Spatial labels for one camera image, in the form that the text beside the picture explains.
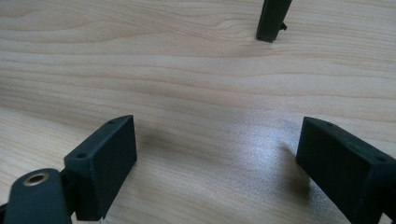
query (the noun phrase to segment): screw hole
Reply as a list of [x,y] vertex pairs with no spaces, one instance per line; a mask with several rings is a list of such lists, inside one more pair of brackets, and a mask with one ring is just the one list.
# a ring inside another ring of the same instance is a hole
[[38,185],[43,183],[49,178],[49,174],[47,173],[42,173],[42,174],[37,174],[37,175],[31,175],[27,179],[23,181],[23,185],[27,187],[32,187],[34,185]]
[[87,156],[87,153],[81,152],[81,153],[78,153],[77,158],[85,158],[86,156]]
[[375,157],[377,160],[379,160],[379,161],[387,161],[387,160],[385,160],[384,158],[382,158],[382,157]]

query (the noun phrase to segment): table surface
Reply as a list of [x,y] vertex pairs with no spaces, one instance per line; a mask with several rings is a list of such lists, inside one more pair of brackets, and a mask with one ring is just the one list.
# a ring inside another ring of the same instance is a hole
[[132,114],[138,162],[102,223],[348,223],[295,163],[301,125],[325,119],[396,157],[396,2],[293,1],[273,44],[255,40],[261,10],[1,1],[0,203]]

